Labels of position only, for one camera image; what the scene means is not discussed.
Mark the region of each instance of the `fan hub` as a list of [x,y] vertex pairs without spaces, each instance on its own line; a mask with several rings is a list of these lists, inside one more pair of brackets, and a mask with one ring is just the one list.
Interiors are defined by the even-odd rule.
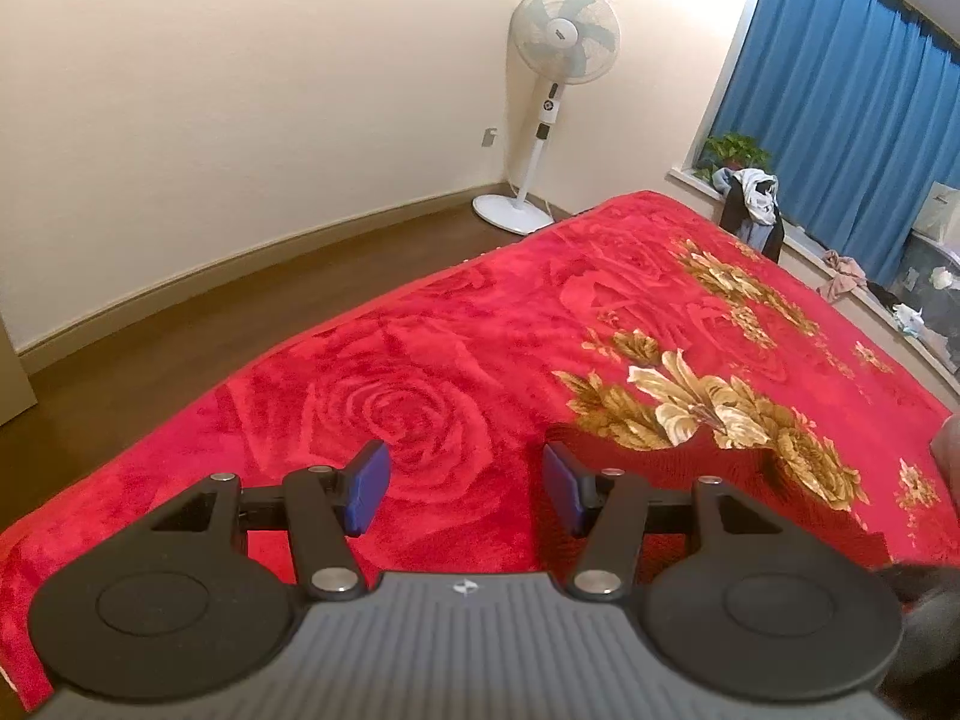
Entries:
[[580,33],[570,19],[551,19],[544,36],[554,49],[572,49],[580,39]]

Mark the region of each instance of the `potted plant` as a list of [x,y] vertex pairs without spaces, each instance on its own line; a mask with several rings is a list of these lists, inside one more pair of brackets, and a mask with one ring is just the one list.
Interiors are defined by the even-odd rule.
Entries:
[[707,138],[700,155],[699,167],[693,175],[710,183],[712,175],[720,167],[729,167],[731,170],[759,167],[760,170],[770,172],[770,160],[770,152],[760,148],[760,144],[750,135],[728,132],[720,137]]

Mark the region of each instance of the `fan head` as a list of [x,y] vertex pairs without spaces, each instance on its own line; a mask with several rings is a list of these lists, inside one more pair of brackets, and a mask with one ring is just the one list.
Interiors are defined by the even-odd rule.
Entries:
[[620,50],[620,27],[606,0],[523,0],[510,32],[530,69],[557,83],[598,79]]

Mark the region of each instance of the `window sill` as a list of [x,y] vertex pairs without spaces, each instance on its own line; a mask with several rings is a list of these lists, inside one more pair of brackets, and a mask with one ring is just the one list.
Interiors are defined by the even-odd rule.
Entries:
[[[684,170],[679,170],[678,167],[671,167],[668,172],[668,175],[671,178],[674,178],[680,183],[685,184],[694,191],[702,194],[703,196],[709,197],[718,207],[723,206],[723,196],[716,190],[713,189],[704,181],[699,180],[694,175],[685,172]],[[820,247],[817,242],[810,240],[803,234],[803,231],[800,228],[795,227],[792,224],[784,223],[786,229],[784,230],[784,245],[789,248],[792,252],[795,253],[798,257],[802,258],[808,264],[813,266],[813,268],[818,269],[824,274],[824,280],[829,280],[837,276],[837,271],[834,271],[832,268],[827,267],[827,263],[823,261],[824,250]],[[905,343],[907,343],[921,358],[926,362],[927,365],[933,368],[941,379],[943,379],[949,387],[960,395],[960,382],[957,381],[956,376],[954,376],[947,367],[944,366],[933,354],[926,348],[923,343],[920,343],[915,338],[910,338],[909,336],[904,336],[899,330],[899,327],[894,322],[893,317],[877,302],[873,295],[870,294],[868,290],[865,290],[861,287],[856,287],[851,293],[852,298],[860,302],[864,308],[870,310],[881,322],[886,324],[898,338],[902,338]]]

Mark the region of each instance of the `door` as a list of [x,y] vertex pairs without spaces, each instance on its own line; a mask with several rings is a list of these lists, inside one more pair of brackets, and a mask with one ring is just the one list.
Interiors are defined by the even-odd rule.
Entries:
[[0,425],[35,403],[37,396],[0,320]]

